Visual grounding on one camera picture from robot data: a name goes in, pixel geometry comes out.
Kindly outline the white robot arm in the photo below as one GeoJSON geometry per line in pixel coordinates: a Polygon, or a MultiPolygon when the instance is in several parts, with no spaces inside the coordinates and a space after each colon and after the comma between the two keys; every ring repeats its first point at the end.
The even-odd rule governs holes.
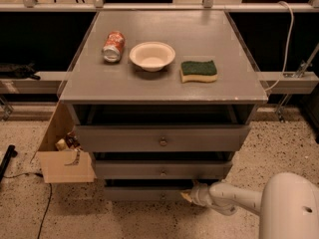
{"type": "Polygon", "coordinates": [[[295,173],[271,177],[262,192],[225,182],[195,182],[181,196],[230,216],[241,207],[259,216],[259,239],[319,239],[319,188],[295,173]]]}

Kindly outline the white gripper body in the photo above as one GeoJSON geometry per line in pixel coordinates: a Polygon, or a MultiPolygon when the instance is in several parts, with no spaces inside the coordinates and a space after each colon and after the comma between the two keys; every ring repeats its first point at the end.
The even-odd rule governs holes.
{"type": "Polygon", "coordinates": [[[202,207],[210,207],[212,199],[209,194],[209,187],[205,183],[196,184],[190,192],[191,201],[202,207]]]}

